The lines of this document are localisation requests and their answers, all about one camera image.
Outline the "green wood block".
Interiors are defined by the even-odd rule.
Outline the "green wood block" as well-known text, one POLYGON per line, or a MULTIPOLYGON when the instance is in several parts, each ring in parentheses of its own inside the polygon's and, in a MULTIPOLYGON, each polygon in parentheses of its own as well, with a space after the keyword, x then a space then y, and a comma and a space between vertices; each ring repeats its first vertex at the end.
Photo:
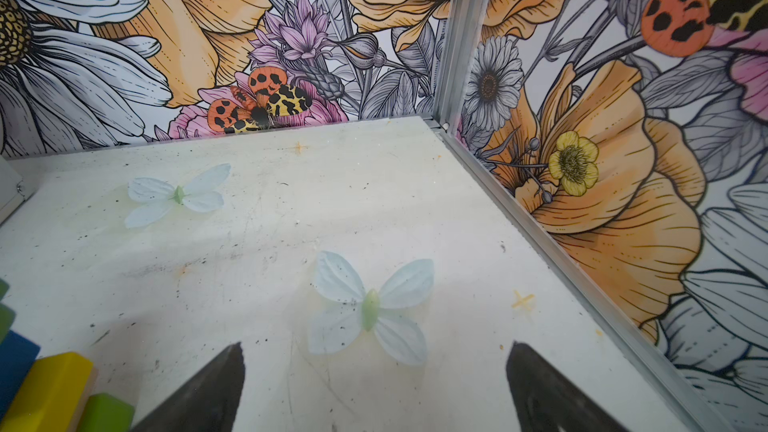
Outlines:
POLYGON ((77 432, 127 432, 130 430, 135 408, 108 393, 89 397, 77 432))

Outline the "yellow wood block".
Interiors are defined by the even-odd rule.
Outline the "yellow wood block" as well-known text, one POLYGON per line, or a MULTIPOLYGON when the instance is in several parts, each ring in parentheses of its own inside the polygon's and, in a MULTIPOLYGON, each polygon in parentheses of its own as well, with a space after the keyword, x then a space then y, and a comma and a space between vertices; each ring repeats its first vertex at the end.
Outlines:
POLYGON ((75 431, 95 372, 75 352, 37 360, 1 421, 2 431, 75 431))

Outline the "owl sticker toy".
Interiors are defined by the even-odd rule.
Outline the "owl sticker toy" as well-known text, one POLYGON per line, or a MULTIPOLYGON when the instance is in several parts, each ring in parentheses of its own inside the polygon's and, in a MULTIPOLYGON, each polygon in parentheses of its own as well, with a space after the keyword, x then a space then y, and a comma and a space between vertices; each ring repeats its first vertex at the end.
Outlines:
MULTIPOLYGON (((9 289, 10 289, 9 285, 4 280, 0 280, 0 300, 4 299, 9 289)), ((1 302, 0 303, 0 343, 2 343, 5 340, 7 334, 11 330, 15 317, 16 317, 16 313, 7 305, 5 305, 3 302, 1 302)))

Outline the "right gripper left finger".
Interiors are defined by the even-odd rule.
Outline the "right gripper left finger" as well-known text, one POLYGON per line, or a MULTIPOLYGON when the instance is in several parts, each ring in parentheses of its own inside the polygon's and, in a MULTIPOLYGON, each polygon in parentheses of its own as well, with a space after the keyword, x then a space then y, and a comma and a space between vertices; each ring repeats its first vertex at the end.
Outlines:
POLYGON ((227 346, 131 431, 232 431, 245 373, 241 344, 227 346))

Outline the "dark blue wood cube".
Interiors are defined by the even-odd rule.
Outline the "dark blue wood cube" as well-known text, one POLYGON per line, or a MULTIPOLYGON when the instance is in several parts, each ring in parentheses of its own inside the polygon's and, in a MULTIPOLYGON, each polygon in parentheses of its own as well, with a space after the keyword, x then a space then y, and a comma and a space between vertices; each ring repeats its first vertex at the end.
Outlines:
POLYGON ((0 348, 0 417, 4 418, 40 352, 40 346, 9 331, 0 348))

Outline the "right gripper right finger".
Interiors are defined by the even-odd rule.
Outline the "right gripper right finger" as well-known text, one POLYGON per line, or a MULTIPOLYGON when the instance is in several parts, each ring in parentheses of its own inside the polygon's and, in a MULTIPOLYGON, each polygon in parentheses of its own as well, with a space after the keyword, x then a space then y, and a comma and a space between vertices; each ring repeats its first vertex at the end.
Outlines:
POLYGON ((506 377, 523 431, 627 431, 526 343, 512 344, 506 377))

